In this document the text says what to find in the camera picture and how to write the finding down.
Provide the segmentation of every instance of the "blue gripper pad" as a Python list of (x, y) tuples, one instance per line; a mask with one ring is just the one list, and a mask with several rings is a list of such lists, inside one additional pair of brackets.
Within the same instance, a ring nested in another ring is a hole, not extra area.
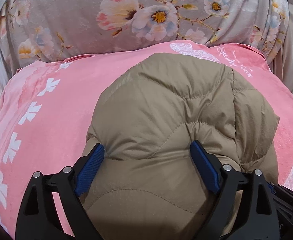
[(196, 141), (190, 145), (191, 158), (198, 169), (206, 188), (215, 195), (220, 192), (219, 174)]
[(91, 183), (104, 159), (104, 147), (100, 144), (89, 157), (77, 176), (74, 193), (77, 197), (89, 191)]
[(274, 191), (274, 188), (273, 188), (273, 185), (268, 183), (267, 186), (269, 187), (269, 189), (271, 190), (271, 193), (272, 194), (275, 194), (275, 191)]

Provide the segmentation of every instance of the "floral fabric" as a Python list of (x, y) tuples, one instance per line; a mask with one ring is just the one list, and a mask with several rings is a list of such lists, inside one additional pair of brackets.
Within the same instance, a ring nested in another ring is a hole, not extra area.
[(287, 0), (7, 0), (0, 44), (12, 74), (35, 60), (192, 40), (237, 42), (270, 63), (288, 28)]

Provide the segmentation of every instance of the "flower branch print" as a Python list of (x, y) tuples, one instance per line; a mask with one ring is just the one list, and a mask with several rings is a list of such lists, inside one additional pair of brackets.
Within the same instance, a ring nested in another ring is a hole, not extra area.
[[(213, 28), (206, 21), (211, 17), (222, 17), (227, 19), (230, 7), (229, 0), (204, 0), (204, 11), (208, 14), (203, 19), (191, 19), (183, 15), (184, 10), (197, 11), (199, 8), (186, 0), (153, 0), (158, 5), (145, 7), (138, 0), (102, 0), (100, 12), (96, 20), (98, 26), (107, 31), (112, 31), (111, 36), (116, 37), (124, 30), (131, 31), (138, 38), (145, 38), (148, 41), (161, 41), (165, 37), (175, 39), (189, 39), (200, 44), (214, 42), (218, 39), (217, 32), (221, 28)], [(189, 28), (185, 34), (181, 33), (182, 22), (190, 22), (192, 26), (197, 25), (193, 30)], [(211, 31), (209, 37), (200, 28)]]
[(64, 48), (72, 49), (73, 46), (72, 46), (72, 45), (65, 46), (65, 45), (64, 45), (64, 39), (62, 38), (61, 34), (58, 33), (58, 32), (56, 32), (56, 34), (57, 34), (58, 38), (59, 38), (60, 41), (61, 41), (61, 47), (62, 47), (62, 49), (60, 50), (60, 52), (59, 52), (59, 56), (58, 56), (58, 57), (60, 57), (60, 56), (62, 55), (62, 53), (63, 53)]

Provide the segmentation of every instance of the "yellow flower center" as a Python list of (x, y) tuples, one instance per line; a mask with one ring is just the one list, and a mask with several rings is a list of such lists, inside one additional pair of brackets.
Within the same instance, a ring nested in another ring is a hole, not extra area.
[(212, 3), (212, 10), (219, 11), (221, 10), (221, 6), (217, 2)]
[(35, 32), (39, 33), (41, 31), (40, 27), (35, 28)]
[(152, 16), (153, 20), (157, 23), (163, 23), (166, 20), (166, 13), (165, 12), (161, 12), (161, 11), (157, 11), (155, 12)]
[(23, 46), (22, 48), (19, 49), (19, 54), (30, 54), (31, 53), (31, 48)]

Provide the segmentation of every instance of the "pink flower print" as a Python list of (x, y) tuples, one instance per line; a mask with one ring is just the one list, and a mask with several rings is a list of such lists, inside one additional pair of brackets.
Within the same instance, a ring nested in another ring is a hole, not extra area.
[(29, 9), (31, 3), (28, 0), (21, 1), (17, 5), (17, 9), (14, 14), (14, 18), (19, 25), (26, 25), (29, 18)]
[(103, 0), (96, 20), (103, 30), (113, 30), (128, 25), (139, 10), (138, 0)]
[(257, 47), (259, 42), (262, 38), (262, 32), (261, 31), (252, 31), (250, 36), (250, 45), (253, 47)]

